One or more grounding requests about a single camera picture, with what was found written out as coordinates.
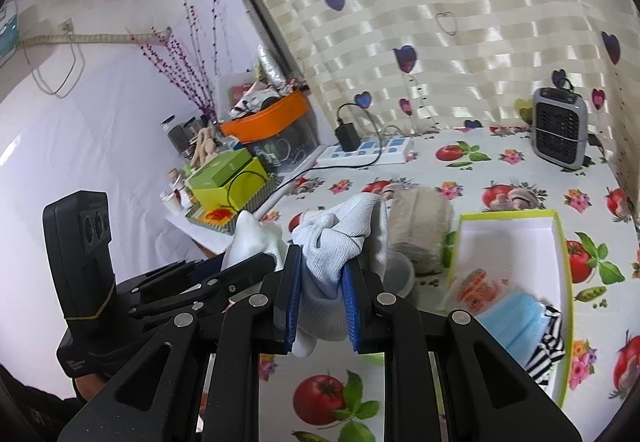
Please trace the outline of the clear red printed packet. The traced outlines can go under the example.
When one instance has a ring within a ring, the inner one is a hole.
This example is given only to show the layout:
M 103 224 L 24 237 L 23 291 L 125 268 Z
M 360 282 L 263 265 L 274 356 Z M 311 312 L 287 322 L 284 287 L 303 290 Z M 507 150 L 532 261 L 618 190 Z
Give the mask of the clear red printed packet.
M 501 287 L 484 269 L 474 269 L 466 275 L 454 293 L 457 307 L 477 314 L 488 310 L 500 297 Z

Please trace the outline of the orange lid storage bin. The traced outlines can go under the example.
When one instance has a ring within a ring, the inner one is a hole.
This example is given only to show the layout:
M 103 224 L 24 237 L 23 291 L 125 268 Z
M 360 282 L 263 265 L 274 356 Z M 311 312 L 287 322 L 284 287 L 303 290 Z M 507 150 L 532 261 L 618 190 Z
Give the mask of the orange lid storage bin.
M 239 139 L 267 171 L 290 173 L 319 146 L 308 98 L 298 90 L 278 99 L 270 97 L 266 103 L 257 113 L 221 123 L 220 131 Z

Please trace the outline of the yellow green tissue box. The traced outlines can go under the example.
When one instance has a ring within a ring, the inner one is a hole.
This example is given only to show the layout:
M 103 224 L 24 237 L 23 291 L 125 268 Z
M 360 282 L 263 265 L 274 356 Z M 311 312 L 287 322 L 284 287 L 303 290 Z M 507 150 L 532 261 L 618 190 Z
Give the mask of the yellow green tissue box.
M 206 210 L 228 203 L 235 210 L 248 202 L 250 197 L 264 187 L 268 174 L 257 158 L 250 160 L 226 185 L 219 188 L 191 189 L 198 203 Z

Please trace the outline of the lime green shallow box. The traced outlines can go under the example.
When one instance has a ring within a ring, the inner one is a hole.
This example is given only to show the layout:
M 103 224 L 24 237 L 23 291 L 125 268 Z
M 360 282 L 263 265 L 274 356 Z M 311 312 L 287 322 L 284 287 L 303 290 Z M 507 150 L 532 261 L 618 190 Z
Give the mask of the lime green shallow box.
M 559 214 L 552 210 L 489 211 L 459 217 L 439 312 L 457 306 L 454 292 L 474 269 L 484 269 L 500 287 L 521 290 L 563 314 L 562 336 L 573 341 L 570 267 Z

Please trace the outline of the white power strip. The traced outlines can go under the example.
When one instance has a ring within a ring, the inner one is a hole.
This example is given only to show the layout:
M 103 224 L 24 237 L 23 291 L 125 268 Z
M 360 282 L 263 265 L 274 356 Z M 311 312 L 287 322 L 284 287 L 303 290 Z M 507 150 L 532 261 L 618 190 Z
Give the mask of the white power strip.
M 330 146 L 317 158 L 318 167 L 364 167 L 375 161 L 377 165 L 401 165 L 409 160 L 413 150 L 413 140 L 407 136 L 392 136 L 362 142 L 354 151 L 344 151 L 340 145 Z

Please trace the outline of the wooden jointed mannequin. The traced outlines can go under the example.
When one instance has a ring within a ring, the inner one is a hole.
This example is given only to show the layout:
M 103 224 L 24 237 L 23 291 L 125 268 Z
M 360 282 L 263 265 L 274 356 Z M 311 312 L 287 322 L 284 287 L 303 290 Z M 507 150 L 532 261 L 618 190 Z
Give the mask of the wooden jointed mannequin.
M 191 167 L 199 169 L 217 156 L 217 145 L 210 128 L 202 128 L 196 136 L 196 147 L 191 159 Z

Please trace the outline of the white grey sock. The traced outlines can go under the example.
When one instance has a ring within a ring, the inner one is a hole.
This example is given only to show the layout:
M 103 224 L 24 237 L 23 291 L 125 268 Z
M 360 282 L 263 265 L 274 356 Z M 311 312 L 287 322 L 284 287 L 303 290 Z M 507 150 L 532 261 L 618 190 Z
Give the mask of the white grey sock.
M 292 232 L 302 248 L 302 273 L 296 338 L 292 352 L 311 355 L 319 340 L 347 337 L 345 299 L 341 286 L 347 262 L 362 259 L 378 277 L 387 261 L 387 208 L 383 197 L 359 193 L 322 214 L 304 220 Z

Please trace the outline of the clear bag of beige cloth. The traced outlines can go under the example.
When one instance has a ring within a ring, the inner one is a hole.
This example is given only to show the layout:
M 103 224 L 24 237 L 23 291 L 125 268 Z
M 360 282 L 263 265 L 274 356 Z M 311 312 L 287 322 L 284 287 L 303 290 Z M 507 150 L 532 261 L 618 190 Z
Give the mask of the clear bag of beige cloth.
M 434 188 L 399 191 L 388 215 L 388 246 L 405 255 L 416 274 L 439 274 L 453 215 L 451 202 Z

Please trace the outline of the black charger plug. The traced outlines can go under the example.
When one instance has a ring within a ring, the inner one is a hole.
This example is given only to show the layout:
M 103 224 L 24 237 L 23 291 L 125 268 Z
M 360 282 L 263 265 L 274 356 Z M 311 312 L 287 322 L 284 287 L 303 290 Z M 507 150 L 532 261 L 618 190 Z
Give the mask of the black charger plug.
M 352 122 L 344 122 L 342 119 L 338 119 L 335 136 L 345 153 L 356 151 L 361 144 L 360 136 Z

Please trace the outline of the purple decorative twigs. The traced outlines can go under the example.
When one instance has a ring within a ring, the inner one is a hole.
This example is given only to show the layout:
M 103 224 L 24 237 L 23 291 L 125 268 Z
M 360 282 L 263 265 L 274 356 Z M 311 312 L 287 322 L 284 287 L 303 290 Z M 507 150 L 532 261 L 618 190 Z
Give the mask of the purple decorative twigs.
M 137 46 L 155 70 L 186 96 L 209 122 L 217 124 L 220 53 L 227 47 L 228 38 L 220 1 L 209 1 L 210 25 L 205 29 L 196 6 L 189 0 L 182 0 L 188 30 L 186 43 L 171 28 L 164 31 L 151 28 L 149 34 L 127 33 L 129 42 Z

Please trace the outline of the heart print curtain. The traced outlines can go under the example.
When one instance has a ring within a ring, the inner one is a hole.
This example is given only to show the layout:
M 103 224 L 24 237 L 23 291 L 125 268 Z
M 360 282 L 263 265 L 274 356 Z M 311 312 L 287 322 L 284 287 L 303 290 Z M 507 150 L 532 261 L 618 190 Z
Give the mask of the heart print curtain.
M 511 124 L 564 74 L 639 196 L 639 0 L 261 0 L 325 113 L 361 92 L 412 131 Z

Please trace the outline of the black white striped cloth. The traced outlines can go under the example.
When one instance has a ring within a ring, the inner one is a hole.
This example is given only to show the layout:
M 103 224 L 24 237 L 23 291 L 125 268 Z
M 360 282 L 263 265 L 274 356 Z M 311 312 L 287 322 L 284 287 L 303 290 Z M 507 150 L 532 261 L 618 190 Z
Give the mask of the black white striped cloth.
M 544 317 L 548 324 L 537 347 L 525 365 L 528 376 L 538 386 L 548 386 L 553 366 L 565 355 L 565 342 L 562 336 L 563 314 L 551 304 L 544 306 Z

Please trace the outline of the dark green flat box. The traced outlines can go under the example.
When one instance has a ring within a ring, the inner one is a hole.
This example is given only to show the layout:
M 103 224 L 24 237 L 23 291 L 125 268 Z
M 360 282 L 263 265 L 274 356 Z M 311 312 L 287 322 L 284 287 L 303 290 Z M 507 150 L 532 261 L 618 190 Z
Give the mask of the dark green flat box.
M 223 187 L 252 159 L 246 148 L 224 151 L 196 170 L 186 183 L 192 189 Z

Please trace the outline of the chevron pattern tray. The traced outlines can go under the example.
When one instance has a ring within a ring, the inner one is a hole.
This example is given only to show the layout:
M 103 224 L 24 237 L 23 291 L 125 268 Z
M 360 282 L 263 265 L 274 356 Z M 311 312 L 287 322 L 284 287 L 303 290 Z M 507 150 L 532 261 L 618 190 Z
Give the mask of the chevron pattern tray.
M 193 225 L 198 225 L 217 233 L 232 235 L 235 232 L 239 213 L 241 211 L 256 212 L 268 200 L 271 191 L 274 191 L 281 181 L 281 176 L 271 174 L 266 185 L 237 210 L 225 203 L 221 207 L 211 210 L 204 208 L 190 210 L 186 213 L 186 219 Z

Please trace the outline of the small grey fan heater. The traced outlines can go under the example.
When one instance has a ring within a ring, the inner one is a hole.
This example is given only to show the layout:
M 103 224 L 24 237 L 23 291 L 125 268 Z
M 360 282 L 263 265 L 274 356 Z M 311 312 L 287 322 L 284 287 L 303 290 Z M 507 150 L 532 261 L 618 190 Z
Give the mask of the small grey fan heater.
M 566 171 L 586 162 L 588 111 L 564 69 L 554 70 L 551 85 L 533 95 L 532 144 L 542 159 Z

